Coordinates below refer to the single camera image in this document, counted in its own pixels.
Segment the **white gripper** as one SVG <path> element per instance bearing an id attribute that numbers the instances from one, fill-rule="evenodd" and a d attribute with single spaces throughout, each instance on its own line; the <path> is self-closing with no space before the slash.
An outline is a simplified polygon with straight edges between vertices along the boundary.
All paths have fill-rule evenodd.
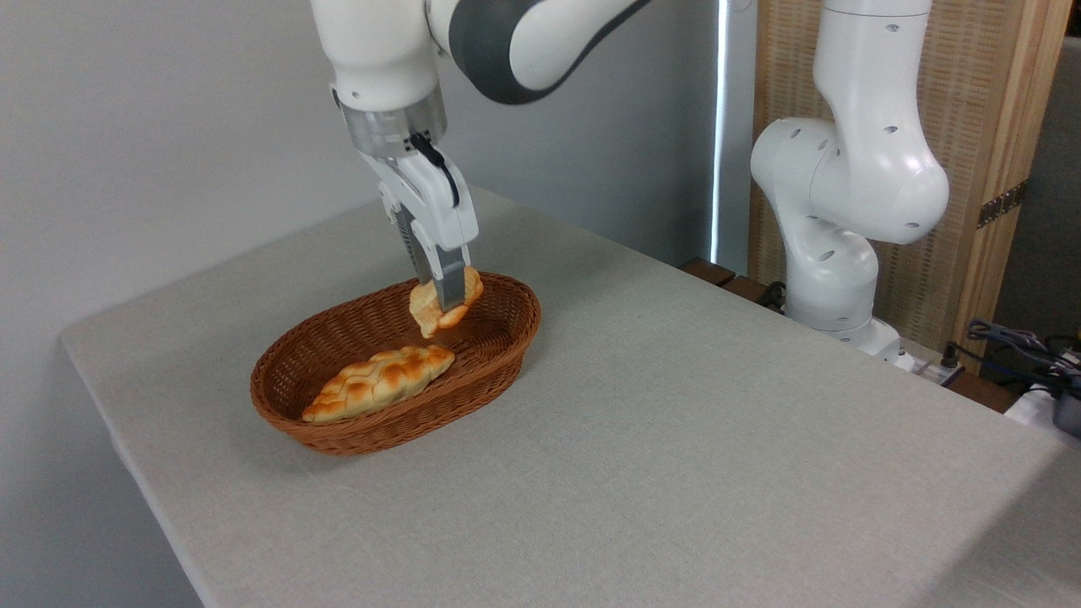
<path id="1" fill-rule="evenodd" d="M 466 293 L 464 270 L 470 266 L 467 243 L 473 242 L 479 230 L 459 168 L 440 149 L 435 149 L 435 162 L 422 153 L 398 159 L 364 153 L 361 157 L 378 174 L 383 208 L 400 232 L 418 282 L 432 285 L 441 310 L 461 307 Z M 418 240 L 413 219 L 436 244 Z"/>

